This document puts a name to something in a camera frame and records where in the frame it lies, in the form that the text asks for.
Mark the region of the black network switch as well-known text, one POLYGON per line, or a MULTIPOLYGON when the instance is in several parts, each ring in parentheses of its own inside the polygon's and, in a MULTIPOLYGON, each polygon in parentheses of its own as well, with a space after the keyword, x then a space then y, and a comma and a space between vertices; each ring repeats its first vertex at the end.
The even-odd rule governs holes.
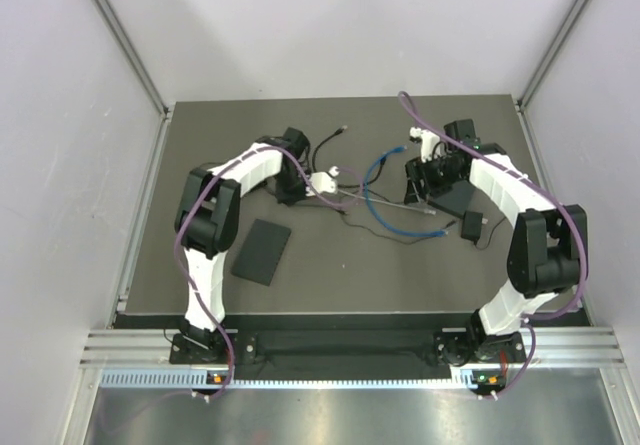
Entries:
POLYGON ((291 236, 289 227, 256 219, 232 265, 231 273, 263 286, 270 286, 291 236))
POLYGON ((457 181, 431 192, 428 203, 438 211, 462 219, 473 199, 476 188, 468 181, 457 181))

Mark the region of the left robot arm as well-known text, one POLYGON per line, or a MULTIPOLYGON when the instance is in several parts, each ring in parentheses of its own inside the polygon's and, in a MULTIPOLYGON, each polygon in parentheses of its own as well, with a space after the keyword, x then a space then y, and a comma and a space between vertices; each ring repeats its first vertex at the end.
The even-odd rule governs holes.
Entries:
POLYGON ((271 178, 279 203, 303 200, 308 175, 303 155, 309 150, 306 135, 289 127, 282 136, 261 137, 237 157, 213 167, 196 167, 187 176, 174 221, 174 249, 185 252, 181 269, 189 275, 180 332, 205 361, 216 361, 226 352, 227 339, 217 327, 225 317, 224 261, 238 233, 240 201, 271 178))

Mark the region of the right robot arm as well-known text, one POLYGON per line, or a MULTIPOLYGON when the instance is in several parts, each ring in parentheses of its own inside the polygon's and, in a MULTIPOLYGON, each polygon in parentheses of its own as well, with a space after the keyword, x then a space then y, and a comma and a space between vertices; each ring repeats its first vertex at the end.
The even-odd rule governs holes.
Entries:
POLYGON ((579 205, 562 205, 519 171, 496 143, 484 144, 470 119, 442 131, 414 125, 409 132, 420 154, 405 165, 408 203, 465 185, 482 192, 512 228, 507 280, 473 312, 465 326, 469 357, 492 359, 542 305, 588 275, 588 224, 579 205))

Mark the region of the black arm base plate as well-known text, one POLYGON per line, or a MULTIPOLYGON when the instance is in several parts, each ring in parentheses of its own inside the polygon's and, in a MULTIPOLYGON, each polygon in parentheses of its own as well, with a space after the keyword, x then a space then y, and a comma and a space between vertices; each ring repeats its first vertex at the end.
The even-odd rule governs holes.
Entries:
POLYGON ((279 358, 390 358, 429 368, 525 359, 519 332, 488 336, 468 313, 235 314, 223 326, 245 368, 279 358))

